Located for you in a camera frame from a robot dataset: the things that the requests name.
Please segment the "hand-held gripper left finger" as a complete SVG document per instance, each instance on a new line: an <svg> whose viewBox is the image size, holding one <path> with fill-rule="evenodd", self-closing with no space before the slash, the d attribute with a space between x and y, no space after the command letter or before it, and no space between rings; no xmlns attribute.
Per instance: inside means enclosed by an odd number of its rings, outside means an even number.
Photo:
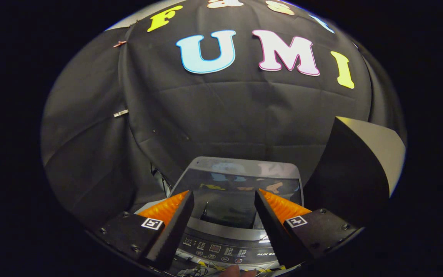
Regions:
<svg viewBox="0 0 443 277"><path fill-rule="evenodd" d="M193 192L186 190L138 214L119 213L97 228L97 238L132 262L167 270L194 206Z"/></svg>

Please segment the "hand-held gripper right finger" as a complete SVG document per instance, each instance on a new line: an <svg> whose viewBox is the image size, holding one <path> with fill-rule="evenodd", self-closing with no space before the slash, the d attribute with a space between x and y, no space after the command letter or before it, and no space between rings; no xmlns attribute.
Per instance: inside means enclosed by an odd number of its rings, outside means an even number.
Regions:
<svg viewBox="0 0 443 277"><path fill-rule="evenodd" d="M255 191L254 205L279 264L287 268L333 253L359 231L329 209L309 210L262 189Z"/></svg>

